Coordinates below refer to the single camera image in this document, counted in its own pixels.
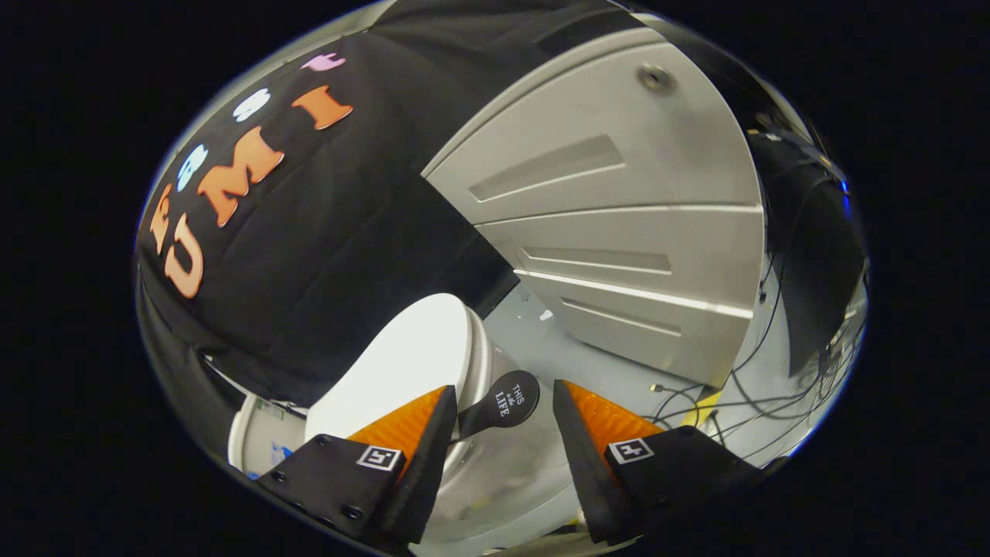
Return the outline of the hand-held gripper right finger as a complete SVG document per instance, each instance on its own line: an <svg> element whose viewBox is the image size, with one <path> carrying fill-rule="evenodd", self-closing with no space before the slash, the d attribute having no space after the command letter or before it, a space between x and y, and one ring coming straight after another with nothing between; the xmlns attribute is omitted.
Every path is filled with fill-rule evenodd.
<svg viewBox="0 0 990 557"><path fill-rule="evenodd" d="M572 381L555 381L552 409L594 543L700 525L739 508L790 461L754 466L693 425L658 427Z"/></svg>

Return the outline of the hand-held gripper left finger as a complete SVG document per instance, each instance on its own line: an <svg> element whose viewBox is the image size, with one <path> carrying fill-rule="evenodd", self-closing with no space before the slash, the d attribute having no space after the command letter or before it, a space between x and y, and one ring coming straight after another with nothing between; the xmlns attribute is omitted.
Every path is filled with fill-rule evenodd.
<svg viewBox="0 0 990 557"><path fill-rule="evenodd" d="M355 542L419 543L441 487L458 408L453 385L432 389L349 437L312 437L257 484Z"/></svg>

